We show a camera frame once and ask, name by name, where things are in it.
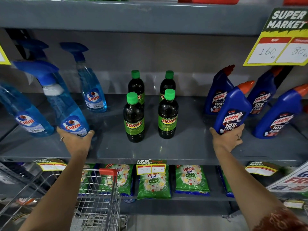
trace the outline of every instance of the metal shopping cart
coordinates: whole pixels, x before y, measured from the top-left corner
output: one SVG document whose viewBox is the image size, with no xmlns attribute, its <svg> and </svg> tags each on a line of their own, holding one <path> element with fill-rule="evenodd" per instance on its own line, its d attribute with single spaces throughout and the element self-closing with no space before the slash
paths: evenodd
<svg viewBox="0 0 308 231">
<path fill-rule="evenodd" d="M 12 222 L 20 217 L 27 217 L 25 214 L 33 209 L 32 203 L 39 201 L 40 195 L 47 192 L 60 173 L 40 172 L 8 202 L 0 211 L 0 231 L 10 230 L 8 226 Z M 119 213 L 121 199 L 116 183 L 115 169 L 83 170 L 71 231 L 125 230 L 127 216 Z"/>
</svg>

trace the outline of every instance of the black bottle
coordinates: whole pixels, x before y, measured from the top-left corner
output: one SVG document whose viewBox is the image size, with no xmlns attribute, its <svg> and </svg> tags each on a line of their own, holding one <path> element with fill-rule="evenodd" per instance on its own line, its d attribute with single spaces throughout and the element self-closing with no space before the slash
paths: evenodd
<svg viewBox="0 0 308 231">
<path fill-rule="evenodd" d="M 132 80 L 128 84 L 128 92 L 135 92 L 138 95 L 138 102 L 144 108 L 144 83 L 140 78 L 139 70 L 132 70 Z"/>
<path fill-rule="evenodd" d="M 175 81 L 173 80 L 173 71 L 172 70 L 166 71 L 165 79 L 160 84 L 159 102 L 161 102 L 164 99 L 166 89 L 175 90 Z"/>
<path fill-rule="evenodd" d="M 165 99 L 158 105 L 158 133 L 163 139 L 170 139 L 175 134 L 179 105 L 174 97 L 175 90 L 166 89 Z"/>
<path fill-rule="evenodd" d="M 144 138 L 144 109 L 136 93 L 130 92 L 126 98 L 127 104 L 123 109 L 126 135 L 129 141 L 138 143 Z"/>
</svg>

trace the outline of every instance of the person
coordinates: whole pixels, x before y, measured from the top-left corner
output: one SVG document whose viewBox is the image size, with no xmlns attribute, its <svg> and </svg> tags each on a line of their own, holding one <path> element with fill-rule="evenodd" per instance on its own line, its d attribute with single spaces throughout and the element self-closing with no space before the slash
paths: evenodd
<svg viewBox="0 0 308 231">
<path fill-rule="evenodd" d="M 231 154 L 242 144 L 244 124 L 219 135 L 213 128 L 213 147 L 238 206 L 252 231 L 308 231 L 308 225 L 287 209 L 272 193 L 250 175 Z M 83 165 L 94 131 L 81 138 L 57 128 L 71 154 L 67 167 L 33 209 L 19 231 L 70 230 Z"/>
</svg>

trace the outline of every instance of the forearm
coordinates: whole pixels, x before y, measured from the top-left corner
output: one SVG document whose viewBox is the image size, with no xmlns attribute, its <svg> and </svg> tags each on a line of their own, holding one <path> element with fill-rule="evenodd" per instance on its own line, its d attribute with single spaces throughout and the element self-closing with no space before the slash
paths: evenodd
<svg viewBox="0 0 308 231">
<path fill-rule="evenodd" d="M 215 152 L 250 230 L 275 208 L 283 207 L 283 204 L 250 175 L 229 151 L 219 147 Z"/>
<path fill-rule="evenodd" d="M 69 230 L 87 154 L 75 155 L 19 231 Z"/>
</svg>

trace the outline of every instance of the red cap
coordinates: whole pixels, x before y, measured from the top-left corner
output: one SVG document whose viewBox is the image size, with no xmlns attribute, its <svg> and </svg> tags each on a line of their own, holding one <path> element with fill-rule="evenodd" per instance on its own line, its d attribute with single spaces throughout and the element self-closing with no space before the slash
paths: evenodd
<svg viewBox="0 0 308 231">
<path fill-rule="evenodd" d="M 273 66 L 269 71 L 274 74 L 274 77 L 279 75 L 279 73 L 282 71 L 283 66 Z"/>
<path fill-rule="evenodd" d="M 299 86 L 297 86 L 293 89 L 295 91 L 297 91 L 303 97 L 308 93 L 308 83 L 305 83 L 303 85 L 299 85 Z"/>
<path fill-rule="evenodd" d="M 231 74 L 231 72 L 233 71 L 234 67 L 235 67 L 235 65 L 231 65 L 231 66 L 227 66 L 227 67 L 223 68 L 222 70 L 227 76 L 229 76 Z"/>
<path fill-rule="evenodd" d="M 254 84 L 254 80 L 241 83 L 237 85 L 237 87 L 242 91 L 242 93 L 246 94 L 250 91 L 253 84 Z"/>
<path fill-rule="evenodd" d="M 308 113 L 308 105 L 305 105 L 305 106 L 303 107 L 303 111 L 304 111 L 305 113 Z"/>
</svg>

